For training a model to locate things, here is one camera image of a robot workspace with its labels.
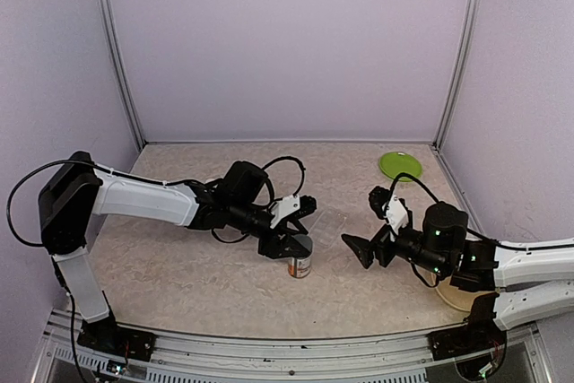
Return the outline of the clear plastic pill organizer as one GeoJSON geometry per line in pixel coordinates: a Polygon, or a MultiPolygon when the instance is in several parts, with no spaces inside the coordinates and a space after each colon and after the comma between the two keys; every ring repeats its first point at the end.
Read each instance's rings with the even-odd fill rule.
{"type": "Polygon", "coordinates": [[[310,229],[316,247],[330,248],[340,238],[347,214],[332,208],[325,209],[310,229]]]}

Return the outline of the orange grey-capped pill bottle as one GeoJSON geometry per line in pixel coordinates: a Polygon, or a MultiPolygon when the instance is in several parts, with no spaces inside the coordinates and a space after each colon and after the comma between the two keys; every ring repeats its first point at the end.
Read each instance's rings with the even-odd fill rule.
{"type": "Polygon", "coordinates": [[[312,239],[303,234],[297,234],[293,237],[304,249],[302,257],[291,257],[288,262],[288,273],[296,279],[305,278],[310,273],[311,256],[313,253],[312,239]]]}

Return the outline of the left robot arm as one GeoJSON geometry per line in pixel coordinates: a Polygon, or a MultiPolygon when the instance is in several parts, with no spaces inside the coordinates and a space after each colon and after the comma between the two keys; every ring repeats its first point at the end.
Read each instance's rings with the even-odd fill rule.
{"type": "Polygon", "coordinates": [[[94,215],[120,215],[168,222],[215,233],[231,227],[257,238],[257,252],[270,259],[306,258],[300,243],[308,235],[302,219],[317,209],[312,196],[278,197],[266,167],[235,161],[226,174],[206,183],[159,181],[97,165],[75,152],[39,193],[42,246],[64,288],[74,299],[91,338],[109,352],[125,343],[125,330],[92,271],[85,233],[94,215]]]}

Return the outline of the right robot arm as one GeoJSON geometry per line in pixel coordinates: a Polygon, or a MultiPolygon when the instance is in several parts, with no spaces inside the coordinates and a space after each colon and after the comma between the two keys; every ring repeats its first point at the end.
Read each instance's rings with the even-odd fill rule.
{"type": "Polygon", "coordinates": [[[467,213],[439,201],[427,208],[422,226],[398,198],[378,205],[384,225],[371,239],[344,234],[342,240],[364,268],[406,261],[429,288],[442,283],[472,293],[467,324],[458,334],[469,351],[480,349],[494,333],[573,310],[573,241],[525,245],[474,239],[467,213]]]}

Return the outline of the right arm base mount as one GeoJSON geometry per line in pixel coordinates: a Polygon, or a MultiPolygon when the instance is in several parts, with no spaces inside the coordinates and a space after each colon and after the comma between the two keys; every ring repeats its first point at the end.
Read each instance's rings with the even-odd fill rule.
{"type": "Polygon", "coordinates": [[[505,344],[507,331],[500,329],[493,313],[471,314],[462,326],[432,331],[427,335],[434,361],[446,360],[505,344]]]}

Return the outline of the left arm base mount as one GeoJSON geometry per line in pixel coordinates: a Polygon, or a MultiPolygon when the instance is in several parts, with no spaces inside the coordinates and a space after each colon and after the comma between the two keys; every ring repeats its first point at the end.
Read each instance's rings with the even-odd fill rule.
{"type": "Polygon", "coordinates": [[[148,362],[152,357],[156,335],[120,326],[115,319],[108,317],[95,323],[83,321],[77,342],[100,353],[148,362]]]}

